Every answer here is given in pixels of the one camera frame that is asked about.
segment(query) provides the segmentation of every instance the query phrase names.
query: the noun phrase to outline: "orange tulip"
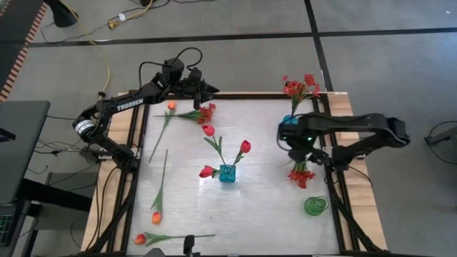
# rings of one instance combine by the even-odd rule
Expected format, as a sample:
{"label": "orange tulip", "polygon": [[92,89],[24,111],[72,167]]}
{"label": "orange tulip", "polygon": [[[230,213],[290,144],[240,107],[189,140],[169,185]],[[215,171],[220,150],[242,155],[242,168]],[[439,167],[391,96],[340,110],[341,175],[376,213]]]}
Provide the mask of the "orange tulip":
{"label": "orange tulip", "polygon": [[169,101],[169,109],[174,110],[176,108],[176,102],[175,101]]}
{"label": "orange tulip", "polygon": [[160,224],[160,220],[162,215],[159,212],[155,212],[152,214],[152,224]]}

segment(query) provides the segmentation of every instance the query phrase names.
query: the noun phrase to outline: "flower stem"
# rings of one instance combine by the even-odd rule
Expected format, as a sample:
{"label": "flower stem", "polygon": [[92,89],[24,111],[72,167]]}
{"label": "flower stem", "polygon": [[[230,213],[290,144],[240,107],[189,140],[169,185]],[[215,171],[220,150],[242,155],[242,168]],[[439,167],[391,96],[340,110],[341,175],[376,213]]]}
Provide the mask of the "flower stem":
{"label": "flower stem", "polygon": [[[214,140],[214,143],[217,145],[216,138],[214,137],[214,135],[213,135],[213,140]],[[219,156],[221,157],[222,162],[224,163],[224,165],[227,166],[226,162],[224,161],[224,158],[222,157],[221,151],[218,150],[217,153],[219,153]]]}

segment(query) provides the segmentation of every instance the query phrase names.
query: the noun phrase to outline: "gray floor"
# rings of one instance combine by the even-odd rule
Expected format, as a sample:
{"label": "gray floor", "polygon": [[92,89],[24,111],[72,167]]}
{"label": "gray floor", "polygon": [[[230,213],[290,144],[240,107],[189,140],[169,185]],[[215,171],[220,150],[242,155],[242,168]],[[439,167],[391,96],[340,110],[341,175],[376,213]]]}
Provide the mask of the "gray floor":
{"label": "gray floor", "polygon": [[[120,10],[134,8],[128,0],[68,1],[88,28],[100,26]],[[320,31],[418,29],[457,26],[453,0],[319,0],[312,1]],[[46,14],[42,24],[51,21]],[[310,31],[302,1],[228,1],[176,4],[154,10],[145,17],[95,39],[136,39],[163,36],[201,36]],[[80,33],[44,29],[49,41]],[[348,91],[355,114],[380,112],[408,124],[412,142],[402,149],[382,149],[367,158],[376,203],[390,250],[432,256],[457,252],[457,168],[440,162],[423,143],[430,128],[455,119],[457,107],[457,34],[355,36],[322,38],[333,87]],[[41,36],[35,42],[43,41]],[[103,46],[111,65],[108,94],[138,86],[141,61],[173,57],[186,46],[204,53],[199,68],[206,80],[222,91],[279,91],[282,75],[297,79],[303,73],[319,76],[313,41],[307,39],[258,39],[173,44]],[[194,53],[182,59],[191,63]],[[158,69],[148,67],[143,80]],[[46,99],[51,115],[75,117],[97,100],[105,78],[104,63],[92,46],[29,49],[9,99]],[[42,138],[77,141],[68,121],[48,120]],[[451,161],[455,149],[448,144],[438,152]],[[34,156],[31,168],[68,172],[87,167],[82,157]],[[44,181],[46,175],[28,174]],[[81,240],[82,230],[76,229]],[[57,256],[75,253],[69,230],[40,233],[34,254]]]}

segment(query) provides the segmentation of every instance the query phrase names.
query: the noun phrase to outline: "red flower bouquet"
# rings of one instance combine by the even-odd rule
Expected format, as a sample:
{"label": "red flower bouquet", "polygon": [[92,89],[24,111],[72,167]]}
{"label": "red flower bouquet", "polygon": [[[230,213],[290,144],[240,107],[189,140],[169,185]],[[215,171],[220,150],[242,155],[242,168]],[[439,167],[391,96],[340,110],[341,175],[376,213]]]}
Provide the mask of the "red flower bouquet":
{"label": "red flower bouquet", "polygon": [[305,99],[312,96],[319,96],[320,86],[316,83],[314,76],[305,74],[304,82],[288,81],[288,76],[283,76],[282,82],[286,82],[283,92],[292,98],[292,116],[295,113],[298,105]]}
{"label": "red flower bouquet", "polygon": [[308,171],[306,161],[295,163],[295,166],[287,175],[292,181],[297,181],[298,187],[306,188],[306,182],[314,178],[315,174]]}

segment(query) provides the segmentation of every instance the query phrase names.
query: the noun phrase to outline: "red tulip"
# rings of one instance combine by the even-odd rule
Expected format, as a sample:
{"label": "red tulip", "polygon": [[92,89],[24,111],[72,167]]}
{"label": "red tulip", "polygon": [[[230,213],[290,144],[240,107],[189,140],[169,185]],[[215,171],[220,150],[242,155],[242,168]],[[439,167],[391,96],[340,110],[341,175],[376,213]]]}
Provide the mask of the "red tulip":
{"label": "red tulip", "polygon": [[214,169],[212,167],[205,166],[205,168],[200,171],[200,175],[199,175],[200,178],[207,178],[207,177],[213,175],[213,170]]}
{"label": "red tulip", "polygon": [[241,143],[240,152],[248,153],[250,150],[251,150],[251,143],[249,143],[247,140],[243,141],[243,143]]}
{"label": "red tulip", "polygon": [[201,127],[203,129],[203,132],[205,132],[205,134],[207,136],[213,136],[214,135],[214,127],[211,126],[211,125],[203,125]]}
{"label": "red tulip", "polygon": [[146,242],[146,236],[144,234],[137,235],[136,238],[135,238],[135,241],[134,241],[134,243],[137,246],[140,246],[140,245],[144,244],[144,242]]}

